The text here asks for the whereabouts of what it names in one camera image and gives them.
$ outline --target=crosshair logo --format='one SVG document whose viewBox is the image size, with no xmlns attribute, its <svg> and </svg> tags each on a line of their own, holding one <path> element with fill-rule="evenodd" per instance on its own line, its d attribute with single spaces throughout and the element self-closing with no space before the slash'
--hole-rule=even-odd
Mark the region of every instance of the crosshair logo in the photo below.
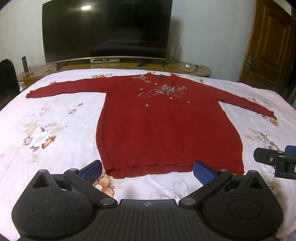
<svg viewBox="0 0 296 241">
<path fill-rule="evenodd" d="M 144 205 L 145 205 L 146 207 L 150 207 L 150 206 L 152 205 L 152 203 L 150 203 L 150 202 L 146 202 L 146 203 L 144 203 Z"/>
</svg>

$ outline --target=metal screw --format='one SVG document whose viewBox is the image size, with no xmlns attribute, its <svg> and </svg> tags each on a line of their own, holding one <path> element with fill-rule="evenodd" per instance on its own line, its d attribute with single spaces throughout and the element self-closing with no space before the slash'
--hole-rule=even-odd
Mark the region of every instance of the metal screw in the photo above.
<svg viewBox="0 0 296 241">
<path fill-rule="evenodd" d="M 113 198 L 103 198 L 100 203 L 103 204 L 103 205 L 111 205 L 113 204 L 115 201 Z"/>
<path fill-rule="evenodd" d="M 187 197 L 182 199 L 182 203 L 185 205 L 192 205 L 196 203 L 196 201 L 193 198 Z"/>
</svg>

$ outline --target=wooden table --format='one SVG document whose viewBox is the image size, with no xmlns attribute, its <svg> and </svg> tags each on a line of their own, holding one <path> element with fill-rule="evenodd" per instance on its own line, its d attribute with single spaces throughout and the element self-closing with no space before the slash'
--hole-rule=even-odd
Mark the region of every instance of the wooden table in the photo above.
<svg viewBox="0 0 296 241">
<path fill-rule="evenodd" d="M 179 74 L 190 74 L 194 76 L 200 77 L 210 77 L 211 70 L 205 66 L 196 67 L 195 64 L 188 64 L 189 68 L 186 68 L 187 63 L 182 63 L 180 61 L 176 61 L 175 63 L 169 63 L 167 65 L 163 65 L 163 61 L 152 61 L 151 64 L 137 67 L 137 64 L 140 63 L 141 60 L 120 60 L 120 62 L 115 63 L 99 63 L 99 64 L 91 64 L 91 63 L 81 63 L 81 61 L 73 61 L 67 63 L 61 63 L 60 69 L 56 69 L 56 64 L 48 64 L 48 65 L 41 65 L 29 70 L 31 73 L 30 76 L 24 78 L 24 74 L 20 74 L 17 77 L 19 82 L 24 82 L 27 87 L 31 86 L 38 80 L 42 79 L 43 77 L 66 70 L 73 70 L 73 69 L 143 69 L 143 70 L 150 70 L 150 71 L 163 71 L 163 72 L 170 72 L 170 73 L 179 73 Z"/>
</svg>

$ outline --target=door handle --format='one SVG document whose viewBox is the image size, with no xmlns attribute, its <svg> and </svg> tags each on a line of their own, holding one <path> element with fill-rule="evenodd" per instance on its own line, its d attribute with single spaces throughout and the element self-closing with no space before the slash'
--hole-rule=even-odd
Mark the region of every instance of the door handle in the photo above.
<svg viewBox="0 0 296 241">
<path fill-rule="evenodd" d="M 248 56 L 246 66 L 245 66 L 244 70 L 246 72 L 248 72 L 251 66 L 254 66 L 254 67 L 258 68 L 258 65 L 256 63 L 252 62 L 252 57 Z"/>
</svg>

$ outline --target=sweater sleeve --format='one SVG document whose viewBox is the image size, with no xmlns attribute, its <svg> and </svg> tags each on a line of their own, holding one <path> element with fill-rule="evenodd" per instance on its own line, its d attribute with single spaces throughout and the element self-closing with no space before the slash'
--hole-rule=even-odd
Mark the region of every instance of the sweater sleeve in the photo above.
<svg viewBox="0 0 296 241">
<path fill-rule="evenodd" d="M 117 81 L 120 81 L 122 76 L 103 77 L 95 79 L 82 79 L 76 81 L 65 81 L 54 83 L 37 90 L 30 91 L 27 98 L 41 98 L 54 96 L 59 94 L 71 94 L 79 92 L 102 92 L 106 93 L 112 88 Z"/>
<path fill-rule="evenodd" d="M 256 113 L 276 119 L 273 111 L 270 111 L 259 104 L 251 102 L 251 101 L 247 100 L 246 98 L 239 97 L 237 95 L 231 94 L 227 91 L 220 90 L 220 89 L 217 89 L 217 88 L 209 86 L 209 85 L 206 85 L 206 88 L 208 89 L 209 92 L 211 92 L 211 94 L 214 96 L 214 98 L 217 99 L 218 101 L 221 101 L 221 102 L 224 102 L 227 104 L 236 105 L 238 107 L 241 107 L 241 108 L 244 108 L 247 110 L 251 110 Z"/>
</svg>

